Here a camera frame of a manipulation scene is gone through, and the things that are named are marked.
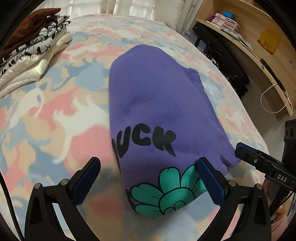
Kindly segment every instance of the floor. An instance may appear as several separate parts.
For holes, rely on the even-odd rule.
[[[248,93],[242,98],[242,103],[252,119],[255,127],[263,137],[269,149],[269,154],[281,161],[284,151],[284,127],[285,122],[296,118],[296,114],[292,117],[286,116],[281,121],[277,121],[274,114],[266,112],[261,104],[261,92],[250,79],[247,85]],[[263,98],[262,103],[267,110],[271,110],[267,101]]]

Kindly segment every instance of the brown garment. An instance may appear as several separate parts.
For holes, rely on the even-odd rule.
[[[55,14],[59,11],[61,11],[60,8],[38,9],[27,16],[9,38],[0,53],[0,58],[37,37],[43,27],[48,26],[50,22],[57,19]]]

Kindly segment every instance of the curtain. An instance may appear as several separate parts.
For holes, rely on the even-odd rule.
[[[182,34],[189,30],[204,0],[46,0],[40,8],[60,7],[61,15],[75,18],[87,14],[109,13],[138,16],[163,22]]]

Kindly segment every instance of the stack of folded clothes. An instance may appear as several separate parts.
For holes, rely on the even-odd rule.
[[[60,8],[31,13],[14,31],[0,53],[0,99],[18,87],[40,80],[52,57],[72,40],[68,15]]]

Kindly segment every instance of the black bag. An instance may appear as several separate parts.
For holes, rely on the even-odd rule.
[[[244,94],[248,92],[246,85],[250,81],[240,63],[215,36],[216,32],[214,30],[199,22],[197,22],[192,29],[199,36],[197,41],[203,41],[206,44],[202,53],[213,63],[217,62],[217,64],[214,64],[230,82],[231,86],[241,99]]]

